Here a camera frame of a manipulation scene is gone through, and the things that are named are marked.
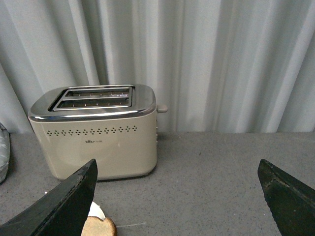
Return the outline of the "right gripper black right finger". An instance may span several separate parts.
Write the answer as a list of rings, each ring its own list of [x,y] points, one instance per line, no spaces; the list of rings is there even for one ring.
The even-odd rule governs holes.
[[[315,190],[265,159],[261,159],[257,174],[281,235],[313,236]]]

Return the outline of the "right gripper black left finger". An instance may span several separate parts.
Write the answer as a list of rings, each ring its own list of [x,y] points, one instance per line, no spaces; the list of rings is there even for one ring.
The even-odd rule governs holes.
[[[1,225],[2,236],[79,236],[94,199],[92,159],[29,208]]]

